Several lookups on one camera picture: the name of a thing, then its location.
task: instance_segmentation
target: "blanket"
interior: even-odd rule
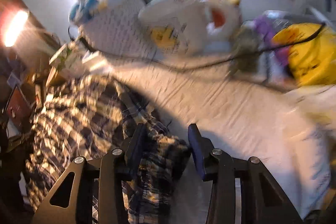
[[[136,178],[123,182],[130,224],[166,223],[174,181],[190,157],[183,140],[171,136],[141,95],[110,76],[89,75],[49,90],[53,99],[34,118],[33,153],[26,162],[27,193],[34,210],[77,156],[104,156],[131,137],[138,123],[147,136]],[[98,197],[92,221],[98,222]]]

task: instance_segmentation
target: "checkered fabric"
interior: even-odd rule
[[[190,157],[186,143],[169,135],[144,97],[112,77],[89,75],[50,92],[54,98],[34,118],[34,152],[26,162],[27,193],[34,210],[74,158],[104,156],[143,123],[144,153],[137,177],[123,182],[124,204],[130,224],[166,223],[173,182]],[[98,223],[97,209],[94,196],[93,223]]]

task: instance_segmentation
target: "yellow plush toy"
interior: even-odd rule
[[[311,36],[319,24],[293,24],[274,36],[273,42],[287,44]],[[291,46],[288,62],[299,86],[336,83],[336,34],[325,27],[312,41]]]

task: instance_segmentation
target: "power cord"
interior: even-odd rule
[[[309,37],[307,37],[307,38],[305,38],[301,41],[292,42],[292,43],[288,43],[288,44],[281,45],[281,46],[276,46],[276,47],[264,48],[264,49],[257,50],[257,51],[254,51],[254,52],[237,54],[235,56],[232,56],[232,57],[229,57],[229,58],[226,58],[226,59],[222,59],[222,60],[219,60],[219,61],[216,61],[216,62],[208,63],[208,64],[197,66],[197,67],[190,67],[190,68],[179,68],[179,67],[175,67],[175,66],[166,65],[166,64],[162,63],[161,61],[155,60],[155,59],[112,54],[112,53],[109,53],[109,52],[105,52],[105,51],[101,51],[101,50],[97,50],[97,49],[93,48],[91,45],[89,45],[89,43],[83,37],[80,37],[79,40],[80,40],[80,42],[82,42],[85,45],[85,47],[90,52],[100,51],[101,53],[103,53],[107,56],[110,56],[110,57],[114,57],[114,58],[139,60],[139,61],[142,61],[142,62],[148,63],[148,64],[149,63],[155,63],[155,64],[157,64],[157,65],[159,65],[159,66],[161,66],[165,69],[169,69],[169,70],[172,70],[172,71],[183,73],[183,72],[187,72],[187,71],[193,71],[193,70],[199,70],[199,69],[205,69],[205,68],[217,66],[217,65],[220,65],[220,64],[223,64],[223,63],[226,63],[226,62],[233,61],[233,60],[238,59],[238,58],[247,58],[247,57],[250,57],[250,56],[260,55],[264,52],[272,52],[272,51],[275,51],[275,50],[278,50],[278,49],[281,49],[281,48],[306,43],[306,42],[309,42],[309,41],[317,38],[318,35],[322,32],[322,30],[325,28],[325,26],[326,26],[326,23],[323,22],[321,24],[320,28],[315,33],[313,33],[311,36],[309,36]]]

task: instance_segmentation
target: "plaid cloth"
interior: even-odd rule
[[[143,123],[148,133],[144,153],[135,180],[123,182],[124,204],[130,224],[166,223],[173,182],[190,156],[186,143],[168,134],[144,97],[112,77],[89,75],[50,91],[54,98],[34,118],[34,152],[26,162],[34,210],[74,158],[104,156]],[[97,209],[94,196],[93,223]]]

